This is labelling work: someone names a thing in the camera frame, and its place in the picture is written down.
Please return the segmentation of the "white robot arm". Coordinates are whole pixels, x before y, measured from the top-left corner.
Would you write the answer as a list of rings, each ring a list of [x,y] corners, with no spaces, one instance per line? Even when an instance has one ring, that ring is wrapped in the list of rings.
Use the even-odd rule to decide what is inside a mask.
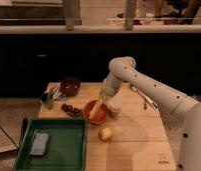
[[[178,171],[201,171],[201,102],[136,70],[133,57],[116,57],[109,64],[100,97],[108,101],[126,81],[170,115],[184,120]]]

